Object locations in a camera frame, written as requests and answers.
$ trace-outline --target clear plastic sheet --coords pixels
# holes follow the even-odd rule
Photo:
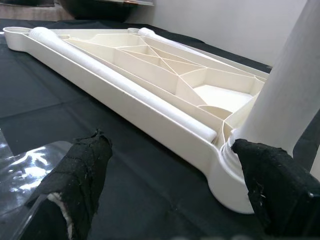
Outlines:
[[[0,130],[0,235],[3,224],[26,202],[71,146],[67,141],[56,141],[13,156]]]

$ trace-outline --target white wall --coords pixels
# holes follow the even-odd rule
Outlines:
[[[128,20],[272,66],[307,0],[154,0]]]

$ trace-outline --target table surface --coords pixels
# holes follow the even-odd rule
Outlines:
[[[122,29],[148,27],[163,37],[267,72],[266,65],[149,25],[110,21],[0,20],[0,27]],[[89,240],[184,236],[260,238],[254,215],[223,207],[204,175],[179,156],[0,35],[0,128],[14,155],[55,141],[72,142],[101,129],[113,157]]]

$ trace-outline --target black tablecloth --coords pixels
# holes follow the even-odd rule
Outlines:
[[[109,29],[145,25],[0,20],[1,28],[7,26]],[[147,27],[166,38],[268,71],[263,64],[200,40]],[[0,43],[0,128],[14,154],[87,137],[96,128],[112,140],[114,156],[88,239],[262,236],[256,217],[223,207],[193,166],[29,54],[9,50],[3,35]]]

